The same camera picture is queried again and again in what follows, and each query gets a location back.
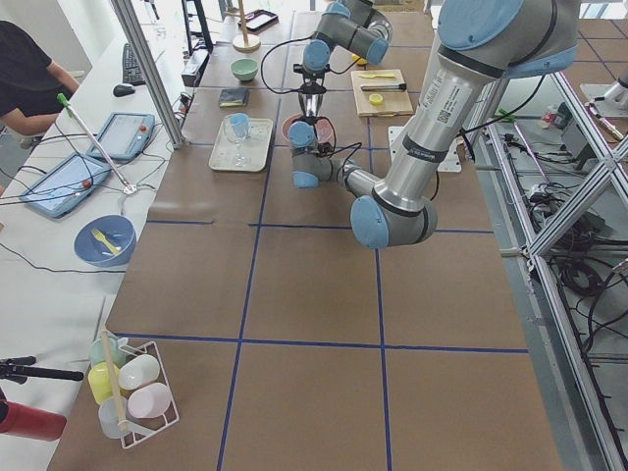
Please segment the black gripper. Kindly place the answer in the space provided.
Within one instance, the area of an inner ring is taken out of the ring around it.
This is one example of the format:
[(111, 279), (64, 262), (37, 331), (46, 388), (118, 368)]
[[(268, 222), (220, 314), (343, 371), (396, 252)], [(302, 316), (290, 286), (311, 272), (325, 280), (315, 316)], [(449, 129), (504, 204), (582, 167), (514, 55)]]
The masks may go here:
[(302, 64), (294, 64), (293, 71), (302, 76), (302, 85), (297, 92), (302, 95), (323, 95), (327, 92), (324, 85), (325, 75), (328, 72), (328, 66), (325, 65), (321, 70), (312, 71)]
[(331, 156), (335, 151), (335, 147), (330, 142), (319, 142), (317, 151), (320, 156)]

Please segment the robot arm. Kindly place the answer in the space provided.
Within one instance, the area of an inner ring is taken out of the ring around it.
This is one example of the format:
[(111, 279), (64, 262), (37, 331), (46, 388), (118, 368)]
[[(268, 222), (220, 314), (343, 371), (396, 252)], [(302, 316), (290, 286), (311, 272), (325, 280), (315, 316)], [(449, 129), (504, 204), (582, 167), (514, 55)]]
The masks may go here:
[(298, 188), (335, 181), (354, 196), (350, 224), (369, 248), (427, 239), (438, 214), (424, 191), (482, 89), (498, 79), (544, 76), (575, 59), (576, 1), (447, 1), (438, 18), (428, 72), (414, 116), (397, 139), (392, 165), (377, 178), (348, 160), (324, 156), (315, 123), (331, 53), (341, 47), (372, 64), (392, 27), (369, 1), (336, 1), (323, 13), (296, 71), (302, 117), (291, 124), (292, 180)]
[(372, 1), (333, 1), (322, 13), (305, 46), (302, 61), (293, 67), (303, 77), (303, 97), (326, 92), (322, 80), (331, 69), (332, 52), (340, 47), (370, 64), (380, 64), (392, 40), (393, 27)]

